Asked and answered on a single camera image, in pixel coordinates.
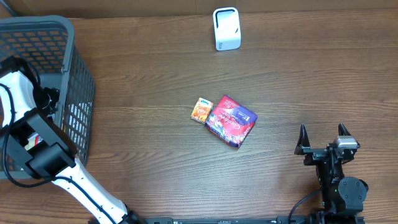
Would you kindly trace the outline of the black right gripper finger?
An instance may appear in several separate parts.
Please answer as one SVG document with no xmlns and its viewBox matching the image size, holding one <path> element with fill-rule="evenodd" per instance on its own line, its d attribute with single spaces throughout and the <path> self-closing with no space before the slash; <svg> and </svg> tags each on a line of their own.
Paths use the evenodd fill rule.
<svg viewBox="0 0 398 224">
<path fill-rule="evenodd" d="M 298 137 L 297 145 L 294 151 L 295 155 L 306 155 L 309 154 L 311 150 L 310 141 L 308 139 L 307 130 L 305 125 L 300 126 L 300 134 Z"/>
<path fill-rule="evenodd" d="M 338 135 L 339 136 L 350 136 L 351 134 L 349 133 L 349 131 L 347 130 L 347 128 L 344 126 L 343 123 L 340 123 L 338 125 Z"/>
</svg>

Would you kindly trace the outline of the red purple pad package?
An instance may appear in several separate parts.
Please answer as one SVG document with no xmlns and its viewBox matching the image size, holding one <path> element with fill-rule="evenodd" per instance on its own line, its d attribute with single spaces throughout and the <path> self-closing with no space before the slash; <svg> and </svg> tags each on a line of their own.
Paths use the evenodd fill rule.
<svg viewBox="0 0 398 224">
<path fill-rule="evenodd" d="M 229 146 L 239 148 L 257 119 L 256 113 L 224 95 L 208 116 L 205 127 Z"/>
</svg>

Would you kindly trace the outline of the orange tissue packet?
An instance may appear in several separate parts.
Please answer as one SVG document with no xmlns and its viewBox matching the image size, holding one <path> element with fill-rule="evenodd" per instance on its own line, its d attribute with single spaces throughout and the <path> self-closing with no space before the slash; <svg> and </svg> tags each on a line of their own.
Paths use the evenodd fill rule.
<svg viewBox="0 0 398 224">
<path fill-rule="evenodd" d="M 210 115 L 212 109 L 213 109 L 213 102 L 206 100 L 204 98 L 199 98 L 191 113 L 191 119 L 204 124 L 208 116 Z"/>
</svg>

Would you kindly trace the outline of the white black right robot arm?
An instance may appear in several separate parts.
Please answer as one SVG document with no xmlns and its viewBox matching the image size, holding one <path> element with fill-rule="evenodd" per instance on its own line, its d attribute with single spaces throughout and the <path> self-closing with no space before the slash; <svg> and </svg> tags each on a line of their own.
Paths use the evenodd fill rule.
<svg viewBox="0 0 398 224">
<path fill-rule="evenodd" d="M 360 143 L 349 133 L 343 123 L 338 125 L 338 136 L 325 148 L 312 148 L 304 125 L 294 154 L 304 156 L 303 164 L 315 166 L 320 188 L 307 195 L 291 209 L 288 223 L 291 223 L 295 209 L 306 200 L 321 194 L 323 208 L 296 221 L 297 223 L 364 223 L 358 213 L 363 211 L 363 203 L 369 190 L 368 184 L 343 173 L 343 165 L 354 160 Z"/>
</svg>

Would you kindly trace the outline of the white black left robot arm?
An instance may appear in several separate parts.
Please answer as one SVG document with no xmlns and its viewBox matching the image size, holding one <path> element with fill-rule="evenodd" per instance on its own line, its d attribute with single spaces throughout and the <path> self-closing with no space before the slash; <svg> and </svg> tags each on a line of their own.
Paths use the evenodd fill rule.
<svg viewBox="0 0 398 224">
<path fill-rule="evenodd" d="M 38 72 L 22 58 L 1 62 L 2 169 L 22 188 L 53 183 L 78 200 L 97 223 L 140 223 L 145 220 L 107 192 L 85 169 L 75 143 L 49 116 L 57 89 L 42 88 Z"/>
</svg>

